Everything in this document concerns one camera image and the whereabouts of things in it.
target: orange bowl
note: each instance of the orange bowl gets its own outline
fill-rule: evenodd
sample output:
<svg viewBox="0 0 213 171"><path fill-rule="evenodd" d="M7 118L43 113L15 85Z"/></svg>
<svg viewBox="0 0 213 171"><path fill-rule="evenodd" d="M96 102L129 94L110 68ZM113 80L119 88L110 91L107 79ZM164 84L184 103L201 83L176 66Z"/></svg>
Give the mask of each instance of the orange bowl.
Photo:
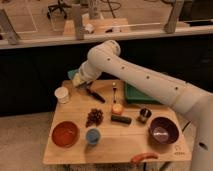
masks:
<svg viewBox="0 0 213 171"><path fill-rule="evenodd" d="M52 140L59 147L71 147L78 139L78 127L70 121L56 125L52 132Z"/></svg>

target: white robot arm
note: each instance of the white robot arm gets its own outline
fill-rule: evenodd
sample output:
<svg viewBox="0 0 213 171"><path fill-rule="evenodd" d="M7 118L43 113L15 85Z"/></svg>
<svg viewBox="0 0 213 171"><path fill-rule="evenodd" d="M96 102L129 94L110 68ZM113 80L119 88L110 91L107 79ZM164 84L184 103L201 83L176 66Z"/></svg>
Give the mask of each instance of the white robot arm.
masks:
<svg viewBox="0 0 213 171"><path fill-rule="evenodd" d="M114 75L197 125L191 171L213 168L213 95L185 81L129 63L119 57L117 42L106 41L88 52L73 83L97 79L102 72Z"/></svg>

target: floor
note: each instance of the floor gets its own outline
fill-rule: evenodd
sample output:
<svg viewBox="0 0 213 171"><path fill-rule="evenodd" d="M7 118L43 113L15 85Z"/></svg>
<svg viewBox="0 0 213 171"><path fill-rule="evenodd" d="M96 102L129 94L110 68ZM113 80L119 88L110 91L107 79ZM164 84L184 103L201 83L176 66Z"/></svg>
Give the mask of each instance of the floor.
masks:
<svg viewBox="0 0 213 171"><path fill-rule="evenodd" d="M0 170L2 171L65 171L60 165L42 164L48 132L53 119L53 112L0 118ZM187 123L179 115L181 127ZM189 125L184 136L190 150L193 148L195 127ZM147 171L158 171L163 163L147 165ZM175 162L165 171L188 171L190 162ZM143 170L131 164L74 165L71 171L137 171Z"/></svg>
<svg viewBox="0 0 213 171"><path fill-rule="evenodd" d="M72 4L75 0L64 0L67 4ZM0 1L0 7L6 10L9 19L22 39L46 38L60 36L66 20L59 10L47 18L48 6L56 4L56 0L9 0L8 3ZM115 10L116 18L126 18L131 30L141 29L163 29L168 20L172 6L165 4L161 0L113 0L122 6ZM112 18L109 6L100 2L102 16ZM71 9L66 10L68 19L71 19ZM82 14L88 13L87 8L82 8ZM178 23L178 26L187 27L186 24Z"/></svg>

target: chair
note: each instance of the chair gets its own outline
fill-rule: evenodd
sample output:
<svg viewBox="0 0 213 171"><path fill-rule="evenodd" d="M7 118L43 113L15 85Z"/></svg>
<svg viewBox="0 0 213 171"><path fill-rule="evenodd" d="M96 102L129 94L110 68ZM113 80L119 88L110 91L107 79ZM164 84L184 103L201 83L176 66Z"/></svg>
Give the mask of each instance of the chair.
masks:
<svg viewBox="0 0 213 171"><path fill-rule="evenodd" d="M71 8L71 6L67 5L63 0L58 0L58 4L48 6L49 11L47 12L47 17L50 19L51 13L59 9L60 12L64 14L64 19L67 19L65 8Z"/></svg>

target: purple bowl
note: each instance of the purple bowl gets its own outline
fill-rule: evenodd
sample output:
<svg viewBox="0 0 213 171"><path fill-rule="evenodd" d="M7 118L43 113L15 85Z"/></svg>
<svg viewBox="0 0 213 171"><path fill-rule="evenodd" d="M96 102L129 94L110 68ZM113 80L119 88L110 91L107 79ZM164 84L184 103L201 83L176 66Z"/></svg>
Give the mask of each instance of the purple bowl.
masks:
<svg viewBox="0 0 213 171"><path fill-rule="evenodd" d="M179 131L175 123L165 117L153 119L149 132L160 144L172 144L177 141L179 137Z"/></svg>

